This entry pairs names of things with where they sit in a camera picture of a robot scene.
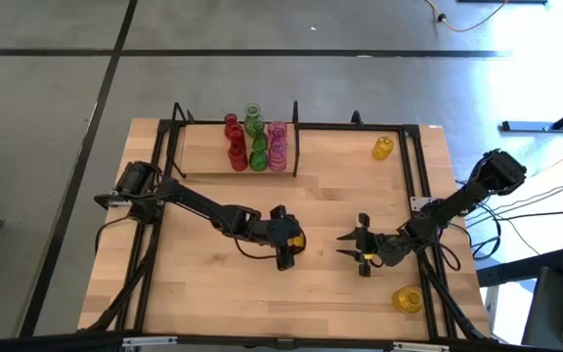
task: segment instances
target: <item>metal bracket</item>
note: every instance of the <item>metal bracket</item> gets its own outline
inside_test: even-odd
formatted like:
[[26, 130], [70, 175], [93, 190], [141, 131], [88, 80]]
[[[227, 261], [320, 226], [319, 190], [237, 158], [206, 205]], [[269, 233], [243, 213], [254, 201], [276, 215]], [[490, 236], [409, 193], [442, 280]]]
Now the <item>metal bracket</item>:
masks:
[[396, 342], [395, 341], [393, 351], [449, 352], [449, 346], [430, 345], [430, 344], [425, 344], [425, 343]]
[[[111, 196], [118, 197], [118, 192], [116, 190], [112, 190], [109, 192]], [[132, 206], [132, 202], [129, 200], [108, 200], [108, 207], [118, 207], [118, 206]]]
[[157, 132], [162, 133], [162, 134], [168, 132], [168, 130], [171, 129], [171, 123], [172, 122], [173, 121], [171, 121], [171, 120], [161, 119], [160, 122], [157, 124]]
[[177, 344], [177, 336], [150, 336], [123, 338], [123, 347], [162, 346]]
[[432, 197], [410, 197], [411, 211], [420, 211], [420, 209], [426, 204], [436, 200], [437, 198]]
[[418, 125], [405, 124], [403, 130], [412, 138], [420, 138], [420, 127]]
[[364, 127], [364, 123], [362, 122], [362, 117], [360, 116], [360, 112], [355, 110], [353, 111], [353, 115], [351, 116], [351, 123], [356, 124], [356, 128]]
[[193, 117], [193, 115], [191, 114], [190, 110], [186, 110], [186, 116], [188, 117], [188, 122], [189, 123], [195, 123], [195, 118]]
[[294, 342], [294, 338], [278, 338], [278, 349], [283, 351], [289, 351], [296, 349], [297, 346]]

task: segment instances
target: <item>wooden tabletop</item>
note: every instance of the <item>wooden tabletop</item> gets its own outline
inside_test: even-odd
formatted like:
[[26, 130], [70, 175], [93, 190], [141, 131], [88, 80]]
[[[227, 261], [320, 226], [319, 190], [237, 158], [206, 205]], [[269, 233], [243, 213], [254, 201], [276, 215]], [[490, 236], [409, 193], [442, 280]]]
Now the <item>wooden tabletop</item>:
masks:
[[[157, 123], [157, 119], [133, 120], [115, 177], [129, 161], [150, 160]], [[420, 131], [432, 196], [445, 198], [456, 187], [444, 130], [421, 126]], [[371, 278], [361, 278], [357, 264], [335, 251], [354, 249], [352, 242], [336, 238], [354, 229], [360, 212], [370, 216], [374, 232], [385, 234], [395, 234], [410, 217], [399, 144], [395, 143], [397, 147], [386, 160], [370, 156], [376, 139], [383, 135], [397, 141], [395, 133], [300, 131], [296, 178], [267, 173], [197, 175], [181, 180], [219, 203], [243, 204], [263, 214], [284, 204], [300, 221], [307, 248], [295, 258], [292, 269], [279, 272], [275, 260], [242, 256], [234, 242], [209, 222], [167, 205], [144, 331], [427, 340], [424, 313], [400, 313], [391, 303], [397, 289], [419, 285], [413, 253], [394, 268], [373, 269]], [[411, 141], [408, 143], [414, 165]], [[177, 162], [182, 150], [178, 143]], [[415, 167], [412, 171], [420, 194]], [[126, 207], [111, 209], [106, 220], [126, 212]], [[121, 289], [135, 227], [133, 221], [125, 221], [104, 230], [79, 321], [81, 328], [94, 323]], [[447, 268], [451, 293], [475, 327], [488, 335], [468, 239], [449, 228], [442, 241], [462, 264], [459, 272]], [[273, 253], [270, 247], [252, 243], [242, 247], [254, 255]], [[433, 296], [438, 328], [444, 335], [439, 299], [435, 292]], [[135, 292], [130, 312], [135, 311], [137, 297]], [[130, 314], [126, 327], [132, 325]]]

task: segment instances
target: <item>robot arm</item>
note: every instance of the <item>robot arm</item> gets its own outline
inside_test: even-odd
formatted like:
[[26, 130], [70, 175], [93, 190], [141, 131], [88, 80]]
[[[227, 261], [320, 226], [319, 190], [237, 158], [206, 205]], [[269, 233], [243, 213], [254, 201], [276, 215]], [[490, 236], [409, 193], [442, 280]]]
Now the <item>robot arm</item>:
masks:
[[144, 224], [153, 224], [161, 216], [159, 202], [177, 204], [210, 221], [226, 237], [236, 241], [272, 246], [278, 270], [294, 266], [294, 255], [305, 247], [305, 235], [293, 215], [279, 205], [271, 210], [271, 219], [262, 220], [257, 210], [240, 205], [219, 204], [181, 185], [173, 178], [162, 179], [153, 193], [145, 193], [158, 176], [152, 165], [136, 161], [127, 164], [115, 191], [132, 206], [128, 216]]
[[[450, 197], [425, 204], [418, 213], [404, 223], [397, 232], [399, 235], [374, 234], [368, 230], [368, 216], [360, 214], [361, 228], [339, 238], [342, 241], [355, 241], [358, 252], [338, 250], [352, 255], [360, 262], [360, 276], [370, 276], [371, 258], [379, 256], [383, 265], [395, 266], [411, 251], [423, 252], [436, 243], [436, 235], [459, 213], [472, 210], [477, 204], [491, 195], [509, 195], [525, 181], [527, 168], [506, 152], [494, 150], [484, 154], [475, 164], [468, 182]], [[440, 281], [425, 255], [419, 256], [420, 270], [425, 273], [442, 300], [452, 313], [464, 335], [469, 339], [482, 339], [485, 336], [477, 331], [455, 303], [449, 290]]]

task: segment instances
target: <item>white cable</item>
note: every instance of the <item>white cable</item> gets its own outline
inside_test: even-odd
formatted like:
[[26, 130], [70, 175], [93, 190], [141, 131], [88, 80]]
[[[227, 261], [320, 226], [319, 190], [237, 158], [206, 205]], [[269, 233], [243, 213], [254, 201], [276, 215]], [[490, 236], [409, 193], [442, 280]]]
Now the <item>white cable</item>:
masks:
[[503, 6], [507, 5], [507, 3], [509, 2], [509, 0], [503, 0], [503, 3], [500, 4], [499, 7], [497, 7], [496, 10], [494, 10], [491, 14], [489, 14], [483, 21], [478, 22], [475, 25], [469, 26], [468, 28], [465, 29], [458, 29], [453, 27], [448, 21], [447, 21], [447, 15], [445, 15], [444, 13], [442, 13], [440, 10], [438, 10], [438, 7], [436, 6], [436, 4], [434, 4], [433, 2], [431, 2], [431, 0], [424, 0], [429, 6], [431, 6], [431, 9], [434, 11], [434, 14], [438, 14], [438, 22], [443, 22], [450, 30], [454, 31], [454, 32], [465, 32], [465, 31], [469, 31], [471, 29], [475, 29], [478, 26], [484, 24], [487, 20], [489, 20], [492, 16], [494, 16], [498, 10], [502, 9]]
[[[551, 165], [547, 166], [547, 167], [544, 168], [543, 170], [536, 172], [536, 173], [533, 174], [532, 176], [529, 176], [527, 179], [529, 179], [529, 180], [533, 179], [534, 177], [536, 177], [536, 176], [542, 174], [544, 171], [550, 169], [551, 167], [553, 167], [553, 166], [559, 164], [559, 163], [562, 162], [562, 161], [563, 161], [563, 157], [562, 157], [561, 159], [559, 159], [559, 160], [553, 162]], [[460, 184], [462, 184], [462, 185], [465, 185], [465, 184], [466, 184], [466, 183], [463, 182], [463, 181], [456, 181], [456, 182], [458, 182], [458, 183], [460, 183]], [[533, 199], [533, 198], [536, 198], [536, 197], [545, 196], [545, 195], [547, 195], [547, 194], [549, 194], [549, 193], [551, 193], [551, 192], [553, 192], [553, 191], [555, 191], [555, 190], [557, 190], [557, 189], [560, 189], [560, 188], [563, 188], [563, 186], [556, 187], [556, 188], [554, 188], [554, 189], [552, 189], [552, 190], [546, 191], [546, 192], [544, 192], [544, 193], [542, 193], [542, 194], [539, 194], [539, 195], [535, 195], [535, 196], [529, 197], [529, 198], [527, 198], [527, 199], [516, 200], [516, 201], [514, 201], [513, 203], [511, 203], [511, 204], [509, 204], [509, 205], [502, 205], [502, 206], [500, 206], [500, 207], [498, 207], [498, 208], [495, 208], [494, 211], [497, 211], [497, 210], [499, 210], [499, 209], [501, 209], [501, 208], [505, 208], [505, 207], [508, 207], [508, 206], [512, 206], [512, 205], [518, 204], [518, 203], [523, 202], [523, 201], [529, 201], [529, 200], [531, 200], [531, 199]], [[481, 217], [481, 216], [483, 216], [483, 215], [484, 215], [483, 212], [482, 212], [482, 213], [479, 213], [479, 214], [477, 214], [477, 215], [475, 215], [475, 216], [473, 216], [473, 217], [467, 218], [466, 221], [471, 221], [471, 220], [477, 219], [477, 218], [479, 218], [479, 217]]]
[[[553, 192], [553, 191], [555, 191], [555, 190], [559, 190], [559, 189], [563, 189], [563, 185], [562, 185], [562, 186], [555, 187], [554, 189], [550, 189], [550, 190], [548, 190], [548, 191], [546, 191], [546, 192], [544, 192], [544, 193], [541, 193], [541, 194], [539, 194], [539, 195], [531, 196], [531, 197], [529, 197], [529, 198], [527, 198], [527, 199], [520, 199], [520, 200], [514, 201], [514, 202], [511, 203], [511, 204], [501, 205], [501, 206], [499, 206], [499, 207], [494, 208], [493, 211], [496, 212], [497, 210], [503, 209], [503, 208], [508, 207], [508, 206], [514, 206], [514, 205], [516, 205], [516, 204], [518, 204], [518, 203], [521, 203], [521, 202], [524, 202], [524, 201], [529, 201], [529, 200], [531, 200], [531, 199], [533, 199], [533, 198], [546, 196], [546, 195], [548, 195], [549, 193], [551, 193], [551, 192]], [[466, 220], [467, 220], [467, 221], [475, 220], [475, 219], [477, 219], [477, 218], [479, 218], [479, 217], [481, 217], [481, 216], [484, 216], [484, 213], [483, 213], [483, 212], [482, 212], [482, 213], [479, 213], [479, 214], [477, 214], [477, 215], [475, 215], [475, 216], [473, 216], [473, 217], [471, 217], [471, 218], [468, 218], [468, 219], [466, 219]]]
[[[558, 191], [556, 191], [556, 192], [554, 192], [554, 193], [552, 193], [552, 194], [550, 194], [550, 195], [548, 195], [549, 192], [552, 192], [553, 190], [556, 190], [556, 189], [558, 189], [558, 188], [556, 187], [556, 188], [554, 188], [553, 190], [546, 191], [546, 192], [543, 193], [543, 194], [533, 196], [532, 198], [540, 197], [540, 196], [546, 195], [546, 196], [544, 196], [544, 197], [542, 197], [542, 198], [540, 198], [540, 199], [536, 199], [536, 200], [530, 201], [530, 202], [528, 202], [528, 203], [525, 203], [525, 204], [522, 204], [522, 205], [519, 205], [519, 206], [515, 206], [515, 207], [509, 208], [509, 209], [505, 209], [504, 211], [497, 212], [497, 215], [501, 215], [501, 214], [504, 214], [504, 213], [509, 212], [509, 211], [512, 211], [512, 210], [520, 209], [520, 208], [522, 208], [523, 206], [531, 205], [531, 204], [537, 203], [537, 202], [539, 202], [539, 201], [541, 201], [541, 200], [547, 199], [547, 198], [549, 198], [549, 197], [553, 197], [553, 196], [555, 196], [555, 195], [557, 195], [557, 194], [563, 192], [563, 186], [560, 186], [559, 188], [561, 188], [561, 189], [558, 190]], [[512, 204], [510, 204], [510, 205], [513, 205], [513, 204], [516, 204], [516, 203], [522, 202], [522, 201], [526, 201], [526, 200], [518, 200], [518, 201], [515, 201], [514, 203], [512, 203]], [[467, 227], [467, 228], [471, 228], [471, 227], [473, 227], [473, 226], [479, 224], [480, 222], [486, 221], [486, 220], [491, 219], [491, 218], [492, 218], [492, 216], [485, 217], [485, 218], [483, 218], [483, 219], [481, 219], [481, 220], [479, 220], [479, 221], [477, 221], [477, 222], [474, 222], [474, 223], [471, 224], [471, 225], [467, 225], [466, 227]]]

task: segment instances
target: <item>concrete floor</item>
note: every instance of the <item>concrete floor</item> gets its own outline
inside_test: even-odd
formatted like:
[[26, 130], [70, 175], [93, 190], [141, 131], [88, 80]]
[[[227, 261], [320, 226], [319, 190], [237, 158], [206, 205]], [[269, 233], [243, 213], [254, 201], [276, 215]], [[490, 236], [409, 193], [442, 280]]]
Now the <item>concrete floor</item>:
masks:
[[[436, 3], [461, 26], [496, 6]], [[112, 48], [127, 4], [0, 0], [0, 47]], [[122, 58], [36, 332], [76, 328], [95, 232], [105, 219], [92, 197], [112, 186], [131, 118], [168, 117], [179, 101], [195, 118], [219, 118], [258, 102], [266, 118], [290, 120], [292, 101], [298, 100], [302, 120], [347, 121], [359, 110], [365, 121], [444, 125], [459, 178], [483, 152], [497, 147], [535, 171], [563, 155], [563, 135], [506, 135], [498, 124], [563, 116], [561, 23], [562, 0], [546, 7], [509, 5], [486, 25], [462, 34], [436, 26], [421, 0], [140, 1], [127, 49], [513, 50], [518, 55]], [[19, 327], [107, 65], [108, 58], [0, 58], [0, 217], [7, 219], [0, 230], [0, 337], [15, 335]], [[473, 234], [477, 239], [492, 235], [492, 228], [479, 228]], [[531, 255], [513, 233], [506, 230], [504, 236], [511, 240], [505, 240], [496, 261]], [[561, 245], [561, 236], [553, 235], [554, 245]], [[532, 245], [553, 250], [549, 238], [537, 235]]]

